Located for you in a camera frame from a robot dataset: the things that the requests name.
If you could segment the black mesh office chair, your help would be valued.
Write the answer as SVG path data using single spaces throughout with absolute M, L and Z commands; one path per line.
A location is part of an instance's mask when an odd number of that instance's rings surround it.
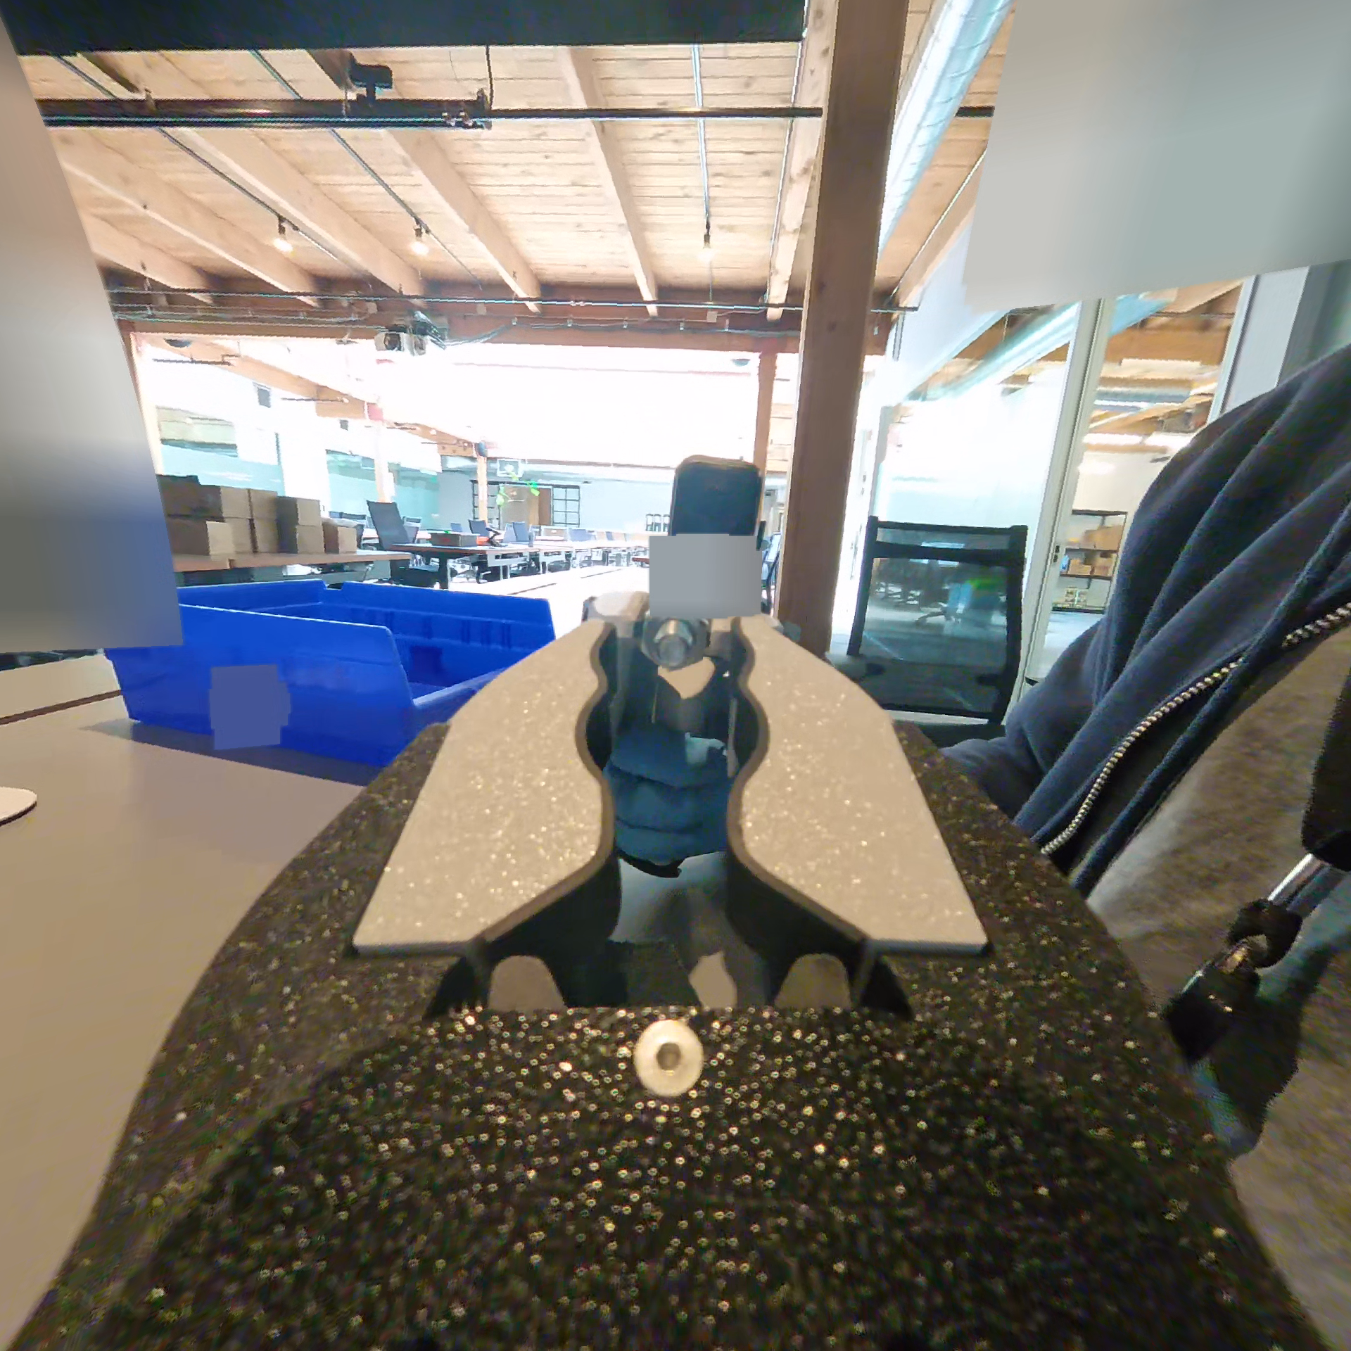
M 886 712 L 997 734 L 1020 670 L 1026 540 L 1026 527 L 870 517 L 849 642 L 832 667 Z

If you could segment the storage shelf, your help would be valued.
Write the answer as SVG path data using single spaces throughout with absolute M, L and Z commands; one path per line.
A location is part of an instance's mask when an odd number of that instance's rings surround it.
M 1129 512 L 1073 511 L 1058 554 L 1052 610 L 1102 615 L 1118 572 Z

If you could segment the stack of cardboard boxes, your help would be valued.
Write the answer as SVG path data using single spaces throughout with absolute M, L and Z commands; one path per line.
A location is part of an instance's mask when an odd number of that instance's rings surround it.
M 203 485 L 193 477 L 158 477 L 174 556 L 232 564 L 254 556 L 347 554 L 360 528 L 330 519 L 315 499 L 270 490 Z

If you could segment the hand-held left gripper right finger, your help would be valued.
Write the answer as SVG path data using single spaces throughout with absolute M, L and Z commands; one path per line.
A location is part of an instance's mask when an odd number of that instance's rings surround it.
M 733 634 L 754 716 L 729 803 L 738 864 L 846 942 L 981 953 L 986 930 L 886 712 L 769 617 Z

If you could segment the large blue plastic bin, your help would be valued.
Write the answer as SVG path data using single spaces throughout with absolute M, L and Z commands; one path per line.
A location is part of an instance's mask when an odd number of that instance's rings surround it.
M 310 580 L 179 599 L 180 646 L 106 652 L 134 721 L 364 766 L 391 765 L 555 639 L 531 597 Z

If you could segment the black badge reel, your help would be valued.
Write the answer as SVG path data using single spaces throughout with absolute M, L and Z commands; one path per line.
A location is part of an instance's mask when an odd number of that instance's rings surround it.
M 1304 856 L 1267 897 L 1240 908 L 1221 948 L 1168 1001 L 1161 1017 L 1189 1067 L 1255 1011 L 1263 972 L 1292 953 L 1332 872 Z

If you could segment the navy zip jacket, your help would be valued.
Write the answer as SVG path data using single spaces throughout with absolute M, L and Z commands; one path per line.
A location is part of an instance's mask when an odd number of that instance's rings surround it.
M 1007 721 L 1007 813 L 1081 892 L 1279 663 L 1348 625 L 1349 351 L 1206 430 L 1142 503 L 1107 615 Z

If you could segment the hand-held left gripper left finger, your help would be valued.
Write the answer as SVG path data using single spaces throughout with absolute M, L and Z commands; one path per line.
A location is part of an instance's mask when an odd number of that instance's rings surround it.
M 606 700 L 613 636 L 602 620 L 582 623 L 447 723 L 352 937 L 357 953 L 463 953 L 600 874 L 614 803 L 586 736 Z

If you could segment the person's right hand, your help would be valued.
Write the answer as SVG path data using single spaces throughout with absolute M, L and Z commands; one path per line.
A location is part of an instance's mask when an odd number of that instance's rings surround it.
M 655 877 L 727 848 L 732 792 L 727 749 L 663 726 L 619 734 L 605 768 L 614 803 L 618 855 Z

